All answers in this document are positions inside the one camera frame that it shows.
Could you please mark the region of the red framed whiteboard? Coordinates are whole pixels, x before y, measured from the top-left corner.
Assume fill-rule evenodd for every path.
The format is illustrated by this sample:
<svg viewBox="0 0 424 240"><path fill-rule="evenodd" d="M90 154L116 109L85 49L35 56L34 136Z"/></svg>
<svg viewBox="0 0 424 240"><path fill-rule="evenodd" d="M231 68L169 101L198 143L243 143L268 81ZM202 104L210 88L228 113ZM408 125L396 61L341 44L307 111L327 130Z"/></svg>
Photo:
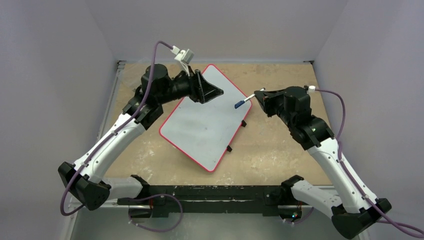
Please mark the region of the red framed whiteboard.
<svg viewBox="0 0 424 240"><path fill-rule="evenodd" d="M183 98L161 125L159 134L206 171L213 172L228 152L252 102L248 100L235 108L246 95L215 65L209 64L202 75L224 94L205 104Z"/></svg>

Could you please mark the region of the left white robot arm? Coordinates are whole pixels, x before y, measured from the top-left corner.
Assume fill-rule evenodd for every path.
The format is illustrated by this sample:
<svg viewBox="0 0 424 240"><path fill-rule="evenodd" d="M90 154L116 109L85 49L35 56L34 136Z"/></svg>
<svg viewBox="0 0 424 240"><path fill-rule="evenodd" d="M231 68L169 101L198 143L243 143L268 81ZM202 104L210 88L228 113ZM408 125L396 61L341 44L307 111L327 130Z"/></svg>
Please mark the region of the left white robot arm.
<svg viewBox="0 0 424 240"><path fill-rule="evenodd" d="M156 63L146 68L140 80L134 96L107 133L85 155L73 163L65 161L58 167L65 186L60 201L62 215L73 214L72 211L66 212L64 207L68 193L90 211L111 199L131 199L138 205L146 203L149 191L141 177L104 177L112 163L163 114L163 104L184 97L205 104L224 94L221 88L208 82L200 70L191 67L170 77L167 67Z"/></svg>

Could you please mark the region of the clear plastic bag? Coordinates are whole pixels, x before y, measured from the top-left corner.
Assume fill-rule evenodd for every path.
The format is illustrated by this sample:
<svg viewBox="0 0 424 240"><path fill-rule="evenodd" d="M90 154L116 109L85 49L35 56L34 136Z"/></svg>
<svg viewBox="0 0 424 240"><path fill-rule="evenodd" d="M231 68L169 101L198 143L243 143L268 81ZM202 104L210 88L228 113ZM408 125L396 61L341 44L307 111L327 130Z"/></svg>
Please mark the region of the clear plastic bag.
<svg viewBox="0 0 424 240"><path fill-rule="evenodd" d="M147 63L126 63L121 72L121 83L134 92L142 84L141 78L147 67Z"/></svg>

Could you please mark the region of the white blue marker pen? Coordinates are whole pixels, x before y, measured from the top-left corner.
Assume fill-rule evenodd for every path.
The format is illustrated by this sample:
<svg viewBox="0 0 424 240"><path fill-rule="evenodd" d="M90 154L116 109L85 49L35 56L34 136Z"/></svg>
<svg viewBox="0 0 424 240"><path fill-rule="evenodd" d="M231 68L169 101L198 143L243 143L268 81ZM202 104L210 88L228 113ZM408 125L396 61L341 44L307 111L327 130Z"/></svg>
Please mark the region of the white blue marker pen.
<svg viewBox="0 0 424 240"><path fill-rule="evenodd" d="M254 98L256 96L256 94L255 93L253 93L253 94L251 94L251 95L249 95L249 96L247 96L245 99L242 99L242 100L240 100L239 102L237 102L235 105L234 105L234 108L235 109L238 109L239 107L241 107L242 105L244 105L246 102L248 102L248 101L250 101L252 98Z"/></svg>

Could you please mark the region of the aluminium frame rail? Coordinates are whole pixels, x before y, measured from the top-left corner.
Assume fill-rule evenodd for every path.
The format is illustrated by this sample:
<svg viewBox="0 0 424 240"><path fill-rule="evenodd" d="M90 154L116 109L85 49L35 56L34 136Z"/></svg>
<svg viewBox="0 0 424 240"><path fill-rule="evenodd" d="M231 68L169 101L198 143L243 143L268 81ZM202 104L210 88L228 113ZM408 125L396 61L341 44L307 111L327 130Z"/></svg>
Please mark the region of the aluminium frame rail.
<svg viewBox="0 0 424 240"><path fill-rule="evenodd" d="M107 132L108 126L111 122L111 118L114 115L114 108L116 105L116 99L118 97L120 86L122 85L122 79L124 74L124 69L126 64L128 63L127 60L118 60L116 63L116 71L113 75L113 81L112 81L112 89L110 91L109 97L107 99L106 108L103 111L103 117L101 120L101 124L98 130L98 133L95 138L95 143L97 143L103 135ZM66 192L66 196L63 201L62 210L65 211L74 211L78 208L78 206L81 203L77 200L76 197L71 195L69 191ZM75 212L71 215L67 215L64 218L64 223L62 226L62 229L60 230L60 234L58 237L58 240L70 240L73 232L73 228L76 222L76 217L78 216L78 213Z"/></svg>

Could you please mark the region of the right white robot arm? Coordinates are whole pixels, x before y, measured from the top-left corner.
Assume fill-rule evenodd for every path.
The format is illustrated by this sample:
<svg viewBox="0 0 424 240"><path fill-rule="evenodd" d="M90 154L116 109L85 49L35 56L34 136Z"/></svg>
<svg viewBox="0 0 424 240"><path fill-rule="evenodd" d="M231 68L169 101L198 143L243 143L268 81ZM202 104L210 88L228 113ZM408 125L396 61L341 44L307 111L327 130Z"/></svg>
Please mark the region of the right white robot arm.
<svg viewBox="0 0 424 240"><path fill-rule="evenodd" d="M386 214L392 205L377 197L343 155L338 137L325 120L312 114L315 86L290 86L281 90L254 91L263 112L277 116L291 137L319 164L333 184L332 195L295 175L281 183L280 196L288 204L304 202L331 219L335 229L352 240Z"/></svg>

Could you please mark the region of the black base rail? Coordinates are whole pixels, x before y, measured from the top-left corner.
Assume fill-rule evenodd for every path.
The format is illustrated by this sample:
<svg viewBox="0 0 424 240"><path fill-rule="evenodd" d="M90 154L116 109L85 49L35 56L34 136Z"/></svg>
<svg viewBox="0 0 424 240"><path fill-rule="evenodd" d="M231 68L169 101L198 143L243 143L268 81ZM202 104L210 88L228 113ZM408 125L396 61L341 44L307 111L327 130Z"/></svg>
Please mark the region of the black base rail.
<svg viewBox="0 0 424 240"><path fill-rule="evenodd" d="M297 206L281 185L148 185L136 198L120 198L121 206L146 206L154 218L170 213L261 214L280 216L283 206Z"/></svg>

